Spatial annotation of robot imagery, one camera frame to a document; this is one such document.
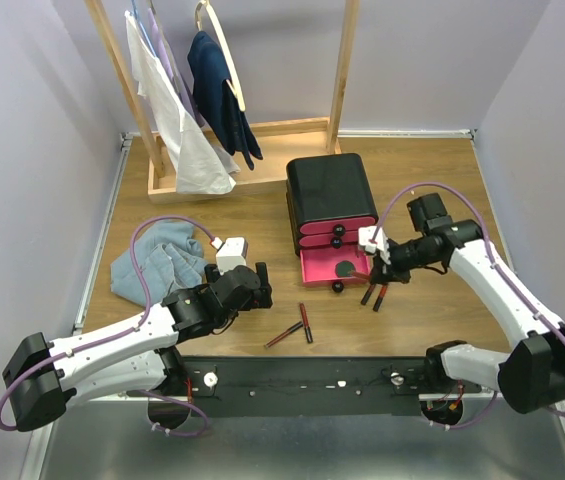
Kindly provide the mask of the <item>red lip gloss tube front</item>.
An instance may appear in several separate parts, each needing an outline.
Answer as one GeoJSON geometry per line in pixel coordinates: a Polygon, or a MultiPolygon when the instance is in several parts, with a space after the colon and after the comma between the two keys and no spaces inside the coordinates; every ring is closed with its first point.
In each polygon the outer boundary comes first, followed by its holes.
{"type": "Polygon", "coordinates": [[[301,314],[301,319],[302,319],[303,328],[304,328],[307,343],[311,344],[311,343],[313,343],[314,340],[313,340],[313,335],[312,335],[312,331],[311,331],[311,326],[310,326],[310,323],[309,323],[309,320],[308,320],[306,307],[305,307],[303,302],[300,302],[298,304],[298,306],[299,306],[299,310],[300,310],[300,314],[301,314]]]}

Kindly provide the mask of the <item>green round compact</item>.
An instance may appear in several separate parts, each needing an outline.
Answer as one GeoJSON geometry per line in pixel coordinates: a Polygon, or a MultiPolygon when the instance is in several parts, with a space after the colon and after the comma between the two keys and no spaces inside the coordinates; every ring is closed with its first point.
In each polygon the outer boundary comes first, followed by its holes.
{"type": "Polygon", "coordinates": [[[335,275],[338,278],[352,278],[356,271],[356,266],[348,260],[343,260],[335,265],[335,275]]]}

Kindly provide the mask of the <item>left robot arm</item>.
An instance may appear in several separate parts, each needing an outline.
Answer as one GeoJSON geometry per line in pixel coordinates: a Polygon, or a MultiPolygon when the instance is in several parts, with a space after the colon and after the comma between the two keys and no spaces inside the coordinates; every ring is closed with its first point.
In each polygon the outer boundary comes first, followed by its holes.
{"type": "Polygon", "coordinates": [[[85,401],[125,391],[171,395],[186,376],[177,345],[221,333],[242,311],[273,305],[267,266],[239,265],[180,289],[148,311],[107,327],[56,340],[25,337],[6,364],[0,429],[33,431],[85,401]]]}

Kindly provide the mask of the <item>thin red lip liner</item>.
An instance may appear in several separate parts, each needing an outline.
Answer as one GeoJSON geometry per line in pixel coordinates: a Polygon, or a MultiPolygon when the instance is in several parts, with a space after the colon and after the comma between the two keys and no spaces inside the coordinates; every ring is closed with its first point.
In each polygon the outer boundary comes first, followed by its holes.
{"type": "Polygon", "coordinates": [[[288,327],[286,330],[284,330],[282,333],[280,333],[279,335],[277,335],[276,337],[274,337],[273,339],[271,339],[270,341],[268,341],[264,347],[266,349],[269,349],[271,347],[273,347],[274,345],[276,345],[277,343],[281,342],[282,340],[284,340],[285,338],[287,338],[288,336],[292,335],[293,333],[297,332],[298,330],[303,329],[303,323],[301,321],[293,324],[292,326],[288,327]]]}

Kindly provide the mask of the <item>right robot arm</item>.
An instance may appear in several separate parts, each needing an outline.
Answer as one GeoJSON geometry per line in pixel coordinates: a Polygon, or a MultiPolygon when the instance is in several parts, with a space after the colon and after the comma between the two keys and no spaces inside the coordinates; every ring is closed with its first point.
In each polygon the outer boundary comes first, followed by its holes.
{"type": "Polygon", "coordinates": [[[475,383],[520,414],[546,408],[565,418],[565,321],[503,262],[479,214],[453,220],[436,192],[411,200],[407,210],[416,239],[389,239],[383,220],[358,230],[358,247],[372,258],[371,284],[406,284],[416,269],[454,272],[496,319],[511,348],[502,353],[464,341],[431,347],[421,370],[424,384],[442,392],[456,381],[475,383]]]}

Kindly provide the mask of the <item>black drawer organizer box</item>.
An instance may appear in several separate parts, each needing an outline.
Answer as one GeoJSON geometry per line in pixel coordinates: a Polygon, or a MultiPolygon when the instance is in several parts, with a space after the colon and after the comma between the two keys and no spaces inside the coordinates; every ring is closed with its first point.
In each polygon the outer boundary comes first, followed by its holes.
{"type": "Polygon", "coordinates": [[[358,229],[378,213],[362,158],[343,153],[297,158],[286,166],[286,201],[294,250],[353,248],[358,229]]]}

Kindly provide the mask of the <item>pink bottom drawer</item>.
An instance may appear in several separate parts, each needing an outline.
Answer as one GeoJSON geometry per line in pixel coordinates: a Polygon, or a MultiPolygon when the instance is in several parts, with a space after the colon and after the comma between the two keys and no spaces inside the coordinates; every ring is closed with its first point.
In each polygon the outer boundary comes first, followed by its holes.
{"type": "Polygon", "coordinates": [[[300,251],[302,282],[304,286],[329,286],[349,283],[360,283],[357,278],[338,278],[335,275],[335,265],[343,260],[351,261],[356,271],[370,273],[369,257],[361,252],[355,244],[346,244],[339,249],[320,247],[302,249],[300,251]]]}

